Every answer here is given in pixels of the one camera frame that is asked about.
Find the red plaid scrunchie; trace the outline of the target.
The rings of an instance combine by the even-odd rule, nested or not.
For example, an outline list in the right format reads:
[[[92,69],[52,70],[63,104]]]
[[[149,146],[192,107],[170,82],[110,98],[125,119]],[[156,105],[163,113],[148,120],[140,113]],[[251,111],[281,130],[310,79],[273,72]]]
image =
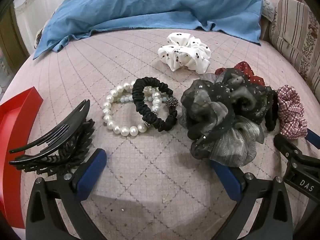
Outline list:
[[[296,89],[284,85],[278,89],[277,96],[280,134],[289,140],[306,137],[308,123],[304,118],[304,107]]]

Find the black claw hair clip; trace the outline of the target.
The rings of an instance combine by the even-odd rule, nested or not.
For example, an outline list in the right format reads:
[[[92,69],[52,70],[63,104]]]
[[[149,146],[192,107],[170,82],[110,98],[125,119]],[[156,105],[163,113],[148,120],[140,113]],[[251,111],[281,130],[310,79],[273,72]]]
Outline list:
[[[18,153],[36,146],[46,145],[36,155],[23,154],[9,161],[11,166],[38,175],[64,174],[80,166],[89,152],[95,122],[87,119],[90,101],[83,100],[59,124],[35,141],[10,150]]]

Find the black grey organza scrunchie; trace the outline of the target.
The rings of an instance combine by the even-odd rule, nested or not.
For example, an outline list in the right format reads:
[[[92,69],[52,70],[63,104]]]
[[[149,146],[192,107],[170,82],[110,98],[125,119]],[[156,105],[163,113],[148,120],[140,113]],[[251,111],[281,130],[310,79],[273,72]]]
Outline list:
[[[277,93],[260,77],[226,68],[204,74],[183,92],[181,124],[192,140],[195,159],[242,167],[264,143],[264,122],[273,131],[278,118]]]

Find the dark red dotted scrunchie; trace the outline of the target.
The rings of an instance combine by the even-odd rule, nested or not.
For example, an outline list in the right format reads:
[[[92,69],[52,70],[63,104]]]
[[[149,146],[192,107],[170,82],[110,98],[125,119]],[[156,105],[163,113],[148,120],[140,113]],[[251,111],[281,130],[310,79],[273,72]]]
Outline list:
[[[220,75],[227,70],[231,70],[232,72],[235,72],[235,74],[244,75],[250,83],[265,86],[263,78],[256,76],[246,61],[239,62],[233,68],[218,68],[215,71],[215,75]]]

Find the white cherry print scrunchie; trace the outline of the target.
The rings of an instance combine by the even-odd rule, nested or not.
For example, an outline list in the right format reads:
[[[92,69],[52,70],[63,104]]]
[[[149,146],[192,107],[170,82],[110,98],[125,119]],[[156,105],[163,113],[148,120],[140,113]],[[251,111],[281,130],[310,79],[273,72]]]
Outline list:
[[[167,37],[167,45],[161,46],[157,54],[172,72],[187,67],[189,70],[204,74],[211,58],[210,48],[199,38],[189,33],[175,32]]]

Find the red tray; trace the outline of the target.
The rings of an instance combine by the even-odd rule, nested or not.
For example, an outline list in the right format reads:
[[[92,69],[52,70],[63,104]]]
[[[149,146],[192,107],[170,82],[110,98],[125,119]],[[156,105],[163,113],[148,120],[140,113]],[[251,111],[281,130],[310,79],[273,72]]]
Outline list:
[[[10,150],[27,144],[43,98],[31,87],[1,104],[0,196],[1,213],[14,228],[25,228],[21,206],[21,171],[9,164],[24,151]]]

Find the striped floral pillow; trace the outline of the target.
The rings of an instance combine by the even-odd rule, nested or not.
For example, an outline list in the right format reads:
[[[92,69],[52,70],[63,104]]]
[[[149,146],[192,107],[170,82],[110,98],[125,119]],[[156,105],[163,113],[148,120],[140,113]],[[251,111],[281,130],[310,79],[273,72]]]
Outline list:
[[[319,99],[319,22],[311,9],[297,0],[280,0],[269,36]]]

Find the grey pillow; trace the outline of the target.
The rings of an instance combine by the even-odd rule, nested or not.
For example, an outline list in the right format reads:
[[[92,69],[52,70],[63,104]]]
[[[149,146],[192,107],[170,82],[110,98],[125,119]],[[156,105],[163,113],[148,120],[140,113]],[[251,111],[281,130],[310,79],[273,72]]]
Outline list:
[[[262,0],[262,15],[270,22],[274,19],[275,9],[270,0]]]

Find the blue blanket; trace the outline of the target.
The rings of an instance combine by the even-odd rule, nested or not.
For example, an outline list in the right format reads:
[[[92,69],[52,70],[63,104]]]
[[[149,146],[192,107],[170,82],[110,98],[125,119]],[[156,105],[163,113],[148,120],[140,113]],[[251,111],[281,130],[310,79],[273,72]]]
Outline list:
[[[64,0],[45,26],[34,57],[95,31],[137,28],[201,28],[259,43],[262,6],[262,0]]]

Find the brown white patterned blanket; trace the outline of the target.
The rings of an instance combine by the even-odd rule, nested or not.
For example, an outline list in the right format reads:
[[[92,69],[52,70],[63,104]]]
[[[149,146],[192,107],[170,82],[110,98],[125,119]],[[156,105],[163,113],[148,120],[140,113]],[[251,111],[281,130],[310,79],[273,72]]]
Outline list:
[[[40,39],[42,37],[42,32],[43,32],[43,29],[41,28],[37,33],[36,33],[36,37],[35,37],[35,40],[34,40],[34,49],[37,49],[38,45],[39,45],[39,42],[40,42]]]

